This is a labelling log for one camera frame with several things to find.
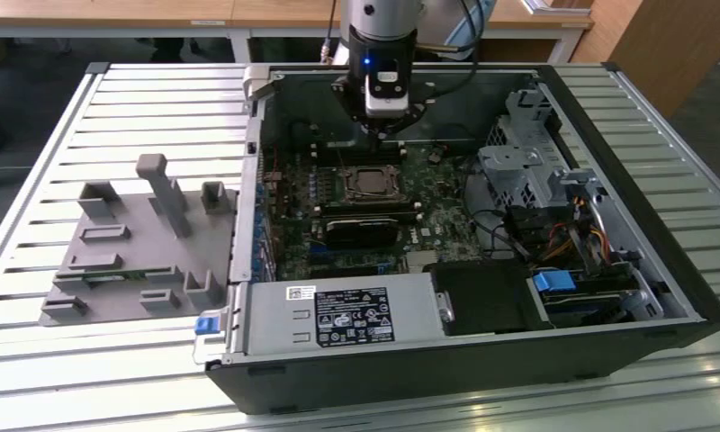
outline warning label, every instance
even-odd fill
[[[314,292],[314,311],[323,348],[394,340],[386,288]]]

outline slotted aluminum table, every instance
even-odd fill
[[[111,65],[84,75],[0,227],[0,430],[717,430],[720,332],[605,379],[249,417],[193,363],[194,318],[36,326],[84,181],[146,192],[135,160],[161,152],[185,191],[237,185],[242,71]],[[618,72],[557,72],[720,296],[720,181]]]

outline white table leg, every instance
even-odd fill
[[[546,60],[549,63],[568,63],[570,61],[582,33],[584,30],[581,29],[569,29],[562,32],[562,36],[557,39],[554,48],[549,53],[549,59]]]
[[[247,29],[231,29],[227,37],[231,42],[234,63],[250,63],[250,47],[247,45],[250,31]]]

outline blue tab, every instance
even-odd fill
[[[213,335],[221,331],[219,329],[219,317],[198,317],[194,323],[194,334],[201,335]]]
[[[538,272],[538,274],[533,276],[533,284],[536,285],[536,290],[538,292],[572,291],[576,289],[576,283],[566,270]]]

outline floor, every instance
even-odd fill
[[[199,40],[186,62],[231,61],[225,40]],[[0,223],[22,181],[66,107],[91,61],[143,63],[153,48],[135,40],[71,40],[71,51],[58,54],[54,40],[19,40],[0,66],[0,123],[10,142],[0,151]],[[720,66],[709,72],[670,119],[672,126],[720,176]]]

